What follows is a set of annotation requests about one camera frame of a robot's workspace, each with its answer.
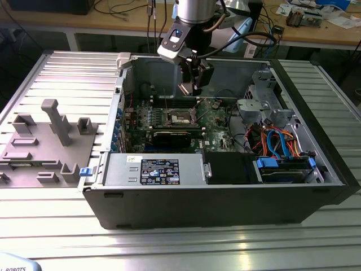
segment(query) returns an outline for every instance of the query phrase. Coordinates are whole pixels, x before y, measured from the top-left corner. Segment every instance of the table leg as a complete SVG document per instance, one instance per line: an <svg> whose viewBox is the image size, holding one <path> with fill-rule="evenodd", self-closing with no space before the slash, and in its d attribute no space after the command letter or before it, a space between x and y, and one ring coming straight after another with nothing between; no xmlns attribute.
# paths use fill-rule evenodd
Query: table leg
<svg viewBox="0 0 361 271"><path fill-rule="evenodd" d="M310 60L316 48L307 48L307 47L293 47L290 46L287 52L286 59L290 60Z"/></svg>
<svg viewBox="0 0 361 271"><path fill-rule="evenodd" d="M4 38L10 42L16 42L16 37L12 29L0 28L0 33Z"/></svg>
<svg viewBox="0 0 361 271"><path fill-rule="evenodd" d="M66 31L67 40L71 51L81 51L76 34L72 31Z"/></svg>
<svg viewBox="0 0 361 271"><path fill-rule="evenodd" d="M112 44L112 52L117 52L118 51L117 42L115 40L114 35L111 35L111 44Z"/></svg>

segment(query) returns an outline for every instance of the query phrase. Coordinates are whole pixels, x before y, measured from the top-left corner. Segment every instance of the circuit board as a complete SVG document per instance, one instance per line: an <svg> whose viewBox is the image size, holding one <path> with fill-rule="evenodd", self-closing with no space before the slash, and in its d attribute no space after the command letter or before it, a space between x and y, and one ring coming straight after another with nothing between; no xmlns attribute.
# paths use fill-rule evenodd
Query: circuit board
<svg viewBox="0 0 361 271"><path fill-rule="evenodd" d="M202 99L192 108L154 108L150 101L140 101L126 115L128 152L200 153L234 152L234 142L227 128L227 107L215 99ZM159 148L151 141L156 131L187 133L187 147Z"/></svg>

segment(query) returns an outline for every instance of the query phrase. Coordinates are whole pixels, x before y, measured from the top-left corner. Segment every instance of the wooden workbench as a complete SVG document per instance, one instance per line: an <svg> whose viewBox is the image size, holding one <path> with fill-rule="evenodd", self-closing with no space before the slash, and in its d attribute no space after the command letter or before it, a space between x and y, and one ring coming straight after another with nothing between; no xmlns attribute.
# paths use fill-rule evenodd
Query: wooden workbench
<svg viewBox="0 0 361 271"><path fill-rule="evenodd" d="M111 0L111 4L126 3L128 0ZM352 50L361 38L361 27L351 29L343 29L333 25L327 21L322 23L320 28L300 27L292 28L286 26L286 17L276 15L277 6L283 3L282 0L265 0L266 9L270 18L275 24L285 27L281 45L299 46L299 47L315 47L330 48L341 50ZM127 10L136 6L146 4L146 0L136 0L134 3L127 5ZM97 5L99 10L108 12L107 1L103 0ZM76 33L90 34L110 34L117 36L146 36L147 16L146 7L142 7L128 12L127 21L116 18L108 14L101 14L93 8L88 15L72 15L46 12L30 12L30 11L11 11L9 6L7 9L11 15L25 28L30 30L44 30L51 32L63 32L67 35L71 50L79 50L76 40ZM349 11L361 12L361 7L350 5ZM164 29L164 33L171 26L171 14L173 5L167 5L168 21ZM157 31L160 30L164 21L164 5L157 5ZM0 10L0 28L18 28L16 24ZM257 30L263 30L263 26L258 24ZM153 22L151 22L151 31L153 31Z"/></svg>
<svg viewBox="0 0 361 271"><path fill-rule="evenodd" d="M276 11L281 3L285 3L283 0L264 0L265 8L269 17L281 27L284 27L284 33L282 37L281 45L289 45L287 43L299 43L300 47L316 47L325 48L327 46L351 45L356 46L361 39L361 27L353 27L350 29L343 29L330 22L324 20L320 28L314 27L288 27L286 25L286 16L276 14ZM361 6L350 5L347 12L361 12ZM258 24L256 30L264 31L262 24Z"/></svg>

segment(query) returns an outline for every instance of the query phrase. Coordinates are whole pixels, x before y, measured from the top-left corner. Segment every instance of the electronic equipment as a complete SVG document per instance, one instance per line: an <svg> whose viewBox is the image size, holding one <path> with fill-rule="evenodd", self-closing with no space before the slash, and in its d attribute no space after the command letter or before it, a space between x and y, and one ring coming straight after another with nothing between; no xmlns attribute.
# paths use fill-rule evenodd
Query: electronic equipment
<svg viewBox="0 0 361 271"><path fill-rule="evenodd" d="M304 10L299 7L292 7L286 23L289 27L320 27L322 23L322 15L318 10Z"/></svg>
<svg viewBox="0 0 361 271"><path fill-rule="evenodd" d="M87 15L94 0L8 0L12 10L64 12Z"/></svg>
<svg viewBox="0 0 361 271"><path fill-rule="evenodd" d="M301 74L289 60L208 61L210 84L187 97L178 66L119 54L100 159L80 171L79 190L102 227L299 223L360 189L302 97L317 67L302 63Z"/></svg>

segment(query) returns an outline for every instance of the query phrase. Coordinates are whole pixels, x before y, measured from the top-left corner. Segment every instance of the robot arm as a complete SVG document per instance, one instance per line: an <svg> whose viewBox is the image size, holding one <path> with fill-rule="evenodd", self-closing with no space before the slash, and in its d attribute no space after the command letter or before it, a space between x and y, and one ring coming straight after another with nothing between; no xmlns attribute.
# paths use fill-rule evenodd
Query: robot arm
<svg viewBox="0 0 361 271"><path fill-rule="evenodd" d="M219 4L217 0L176 0L177 17L158 54L163 60L180 66L182 82L178 86L184 95L200 95L201 88L209 84L214 67L205 60L204 54L212 42L212 34L216 29L230 29L235 24L235 14L228 12L226 5L249 12L248 0L219 0ZM238 36L226 43L219 51L241 38ZM276 39L268 38L276 44Z"/></svg>

